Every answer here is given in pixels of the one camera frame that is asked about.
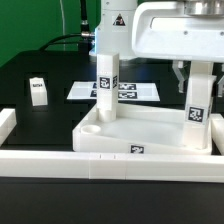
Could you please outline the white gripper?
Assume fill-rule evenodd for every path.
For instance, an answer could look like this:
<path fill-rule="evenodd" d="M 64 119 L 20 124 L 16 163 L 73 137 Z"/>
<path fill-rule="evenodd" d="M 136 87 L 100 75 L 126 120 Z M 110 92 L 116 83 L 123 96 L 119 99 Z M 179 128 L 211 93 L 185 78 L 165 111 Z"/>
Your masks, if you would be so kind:
<path fill-rule="evenodd" d="M 193 16 L 181 1 L 145 2 L 134 14 L 132 49 L 136 56 L 174 60 L 178 90 L 188 78 L 184 61 L 217 62 L 217 96 L 224 96 L 224 15 Z"/>

